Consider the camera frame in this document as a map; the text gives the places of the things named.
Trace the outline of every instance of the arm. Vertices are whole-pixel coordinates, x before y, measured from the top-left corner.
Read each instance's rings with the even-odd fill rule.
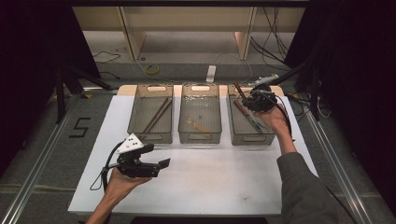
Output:
[[[282,178],[282,223],[338,223],[335,204],[319,178],[311,173],[297,152],[283,114],[256,112],[279,140],[282,156],[277,159]]]
[[[123,175],[119,169],[113,169],[110,181],[102,198],[102,201],[96,206],[92,215],[86,224],[105,223],[106,218],[113,208],[124,199],[134,188],[150,181],[151,178],[130,178]]]

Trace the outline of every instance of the metal bar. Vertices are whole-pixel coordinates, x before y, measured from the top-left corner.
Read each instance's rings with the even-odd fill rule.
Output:
[[[311,127],[320,142],[320,145],[326,155],[330,166],[332,167],[332,170],[334,171],[335,177],[337,178],[338,183],[340,184],[340,187],[346,196],[346,199],[349,203],[350,208],[352,209],[352,213],[354,214],[356,220],[359,223],[373,223],[370,215],[367,213],[367,209],[363,201],[361,200],[361,197],[359,196],[359,193],[356,191],[344,169],[344,166],[334,152],[332,144],[327,138],[327,135],[321,127],[320,123],[316,122],[311,112],[306,113],[308,121],[311,124]]]
[[[55,149],[59,141],[59,138],[62,132],[64,131],[64,126],[69,120],[70,114],[72,113],[73,108],[78,102],[78,100],[79,100],[79,96],[77,95],[73,96],[70,99],[63,120],[59,124],[56,124],[54,130],[52,131],[49,137],[49,140],[47,141],[46,145],[43,148],[43,151],[41,152],[40,156],[35,162],[35,165],[33,166],[31,172],[27,176],[25,182],[21,186],[21,189],[18,192],[17,196],[15,197],[14,201],[9,206],[6,215],[3,217],[2,224],[17,223],[23,211],[23,208],[27,204],[27,201],[29,200],[29,197],[35,188],[35,184],[37,183],[39,177],[41,176],[53,149]]]
[[[307,7],[334,4],[333,0],[27,0],[26,2],[29,5],[71,7]]]
[[[113,90],[113,91],[106,91],[100,87],[92,87],[92,88],[84,88],[84,90],[81,92],[82,95],[85,94],[112,94],[112,95],[117,95],[119,93],[119,90]]]

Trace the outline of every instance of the black cable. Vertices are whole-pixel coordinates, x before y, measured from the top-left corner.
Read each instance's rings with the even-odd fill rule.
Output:
[[[108,63],[108,62],[114,61],[114,60],[118,59],[119,57],[121,57],[120,54],[109,53],[109,52],[106,52],[106,51],[100,51],[99,53],[92,55],[92,57],[94,58],[94,57],[98,56],[98,55],[101,54],[101,53],[106,53],[106,54],[114,55],[114,56],[116,56],[116,57],[113,58],[113,59],[110,59],[110,60],[108,60],[108,61],[105,61],[105,62],[96,62],[96,63]]]
[[[91,185],[91,187],[90,187],[90,190],[98,190],[98,189],[100,189],[100,188],[102,187],[102,184],[104,185],[104,189],[106,190],[106,188],[107,188],[107,172],[108,172],[111,168],[114,167],[114,166],[109,166],[110,161],[111,161],[111,158],[113,157],[113,154],[114,154],[114,152],[117,150],[117,148],[119,148],[120,145],[122,145],[122,143],[123,143],[123,142],[118,143],[118,144],[113,148],[113,150],[111,150],[110,155],[109,155],[108,158],[107,158],[105,167],[102,168],[102,171],[100,172],[99,176],[96,177],[95,181],[93,181],[93,183],[92,183],[92,185]],[[102,177],[101,182],[100,182],[100,186],[99,186],[97,189],[93,189],[92,187],[93,187],[93,185],[96,183],[96,181],[99,179],[99,177]]]
[[[250,42],[250,44],[253,46],[253,48],[254,48],[255,50],[257,50],[257,51],[262,55],[262,61],[263,61],[267,66],[273,67],[273,68],[278,69],[278,70],[282,70],[282,71],[287,71],[287,72],[289,72],[289,69],[283,69],[283,68],[275,67],[275,66],[272,66],[271,64],[268,64],[268,63],[265,61],[264,56],[267,57],[267,58],[271,58],[271,59],[278,60],[278,61],[280,61],[280,62],[283,63],[283,64],[284,64],[284,62],[282,62],[280,59],[278,59],[274,54],[272,54],[271,52],[269,52],[267,49],[263,49],[262,46],[260,46],[252,36],[250,37],[250,39],[253,40],[253,42],[258,46],[258,48],[261,49],[261,50],[257,49],[257,47],[254,46],[253,42]]]
[[[291,134],[291,123],[290,123],[290,118],[289,118],[288,109],[286,109],[286,106],[285,106],[285,103],[283,103],[283,100],[282,100],[279,96],[277,96],[277,95],[276,95],[276,97],[280,100],[280,102],[282,102],[282,105],[283,105],[283,107],[284,107],[284,110],[283,110],[276,102],[274,102],[273,100],[271,100],[269,97],[268,97],[267,99],[269,99],[269,100],[280,110],[280,112],[282,112],[283,116],[285,116],[286,123],[287,123],[288,126],[289,126],[289,133],[290,133],[290,136],[292,137],[292,134]]]
[[[111,73],[111,72],[100,72],[100,73],[110,74],[111,76],[115,77],[116,79],[121,79],[121,77],[118,77],[118,76],[114,75],[114,74]]]
[[[285,49],[288,49],[288,48],[286,48],[286,46],[283,44],[283,41],[281,40],[281,38],[279,37],[279,35],[277,33],[277,13],[278,13],[278,8],[277,7],[274,8],[274,23],[273,23],[273,25],[271,25],[270,19],[268,18],[268,14],[265,11],[265,7],[263,7],[262,9],[263,9],[265,17],[266,17],[266,19],[268,21],[268,24],[269,24],[269,26],[271,28],[271,32],[270,32],[269,35],[271,35],[271,33],[274,34],[274,37],[276,38],[276,43],[277,43],[277,48],[279,50],[279,53],[280,53],[281,57],[284,59],[283,54],[286,55]]]
[[[285,94],[285,96],[288,97],[288,99],[289,99],[291,102],[296,102],[296,103],[301,107],[302,112],[299,113],[299,114],[294,114],[294,116],[301,116],[301,115],[304,113],[304,104],[301,103],[300,101],[298,101],[293,95]]]
[[[352,214],[349,212],[349,210],[347,210],[347,207],[343,204],[343,202],[341,202],[341,200],[337,196],[335,196],[335,194],[330,190],[329,187],[327,187],[327,185],[325,185],[325,184],[323,184],[323,185],[330,192],[330,194],[334,197],[334,199],[344,208],[346,213],[349,215],[350,219],[352,219],[352,222],[355,224],[358,224],[358,221],[356,221],[356,219],[352,216]]]

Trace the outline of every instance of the aluminum rail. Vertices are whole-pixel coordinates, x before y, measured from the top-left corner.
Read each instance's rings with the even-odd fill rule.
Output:
[[[316,137],[318,138],[320,145],[326,155],[326,158],[334,171],[335,177],[338,180],[338,183],[341,187],[341,190],[344,192],[346,199],[349,203],[349,206],[352,210],[353,215],[355,216],[358,223],[366,224],[373,223],[370,215],[367,212],[367,208],[365,207],[363,201],[359,193],[356,191],[353,186],[350,178],[348,177],[344,166],[338,159],[338,156],[334,152],[332,148],[332,144],[330,143],[326,133],[324,132],[320,122],[317,122],[312,115],[311,112],[307,112],[305,109],[305,113],[307,113],[308,121],[311,124],[312,129],[315,132]]]
[[[64,126],[65,124],[67,124],[67,121],[69,121],[70,114],[73,112],[73,108],[77,104],[78,100],[79,95],[73,95],[70,98],[69,103],[66,107],[66,113],[64,115],[64,118],[59,124],[56,124],[54,130],[49,137],[49,140],[47,141],[37,161],[35,162],[35,165],[33,166],[29,175],[26,177],[26,180],[21,186],[21,189],[15,197],[14,201],[9,206],[6,215],[3,217],[2,224],[17,223],[24,206],[27,204],[27,201],[29,200],[30,195],[35,188],[35,184],[37,183],[44,168],[46,167],[52,151],[56,148],[59,138],[64,131]]]

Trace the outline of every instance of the gray floor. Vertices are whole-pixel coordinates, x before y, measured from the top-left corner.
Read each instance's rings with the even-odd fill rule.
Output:
[[[266,60],[265,63],[262,56],[255,52],[253,48],[249,49],[249,55],[245,62],[235,59],[237,48],[233,41],[233,35],[230,33],[153,33],[148,35],[138,62],[143,66],[158,64],[161,70],[159,74],[147,77],[143,74],[139,64],[130,60],[128,52],[124,49],[122,36],[117,33],[106,34],[105,37],[113,38],[110,42],[101,42],[103,40],[99,37],[96,38],[97,34],[90,33],[86,36],[92,53],[106,50],[121,55],[112,63],[97,64],[101,72],[111,72],[120,77],[120,79],[116,79],[109,73],[102,74],[103,81],[114,87],[124,84],[161,83],[165,81],[174,81],[177,84],[182,82],[181,77],[188,81],[203,82],[208,65],[213,63],[217,66],[215,82],[219,84],[241,82],[247,79],[252,81],[273,73],[279,75],[285,73],[285,71],[275,69],[266,65],[266,63],[283,69],[287,68],[275,61]],[[282,36],[285,36],[286,43],[292,40],[292,34]],[[265,35],[255,34],[255,38],[263,43]],[[269,43],[268,47],[272,48],[273,53],[277,53],[274,41]],[[108,55],[105,58],[95,57],[97,62],[105,62],[110,59],[111,57]],[[285,93],[294,93],[293,83],[295,78],[282,83],[281,86]],[[81,83],[86,88],[96,87],[86,80],[81,80]],[[77,98],[76,104],[44,170],[39,175],[32,195],[19,216],[18,223],[77,223],[78,220],[85,219],[85,217],[68,213],[67,207],[73,197],[85,163],[90,156],[96,135],[100,130],[113,94],[114,92],[90,91],[88,97],[72,96],[72,99]],[[67,98],[66,102],[71,105],[71,102],[75,101]],[[291,105],[295,114],[301,112],[297,103],[291,102]],[[6,214],[30,170],[35,166],[35,161],[40,157],[43,148],[47,146],[52,131],[56,129],[56,116],[56,99],[51,98],[48,106],[43,109],[42,115],[30,136],[26,139],[26,148],[19,151],[17,157],[0,179],[1,217]],[[82,130],[74,129],[78,118],[90,118],[80,123],[89,129],[83,138],[70,138],[71,135],[82,134]],[[348,206],[345,194],[340,188],[323,149],[307,120],[307,116],[302,115],[296,118],[299,120],[300,129],[319,177]],[[320,124],[342,162],[346,174],[364,202],[373,223],[396,223],[395,217],[389,211],[359,161],[353,157],[347,140],[337,123],[337,118],[329,117],[325,119],[321,117]],[[352,223],[341,206],[338,206],[338,212],[340,223]],[[129,220],[131,220],[131,217],[114,216],[112,223],[129,223]],[[279,217],[268,217],[268,221],[269,223],[280,223]]]

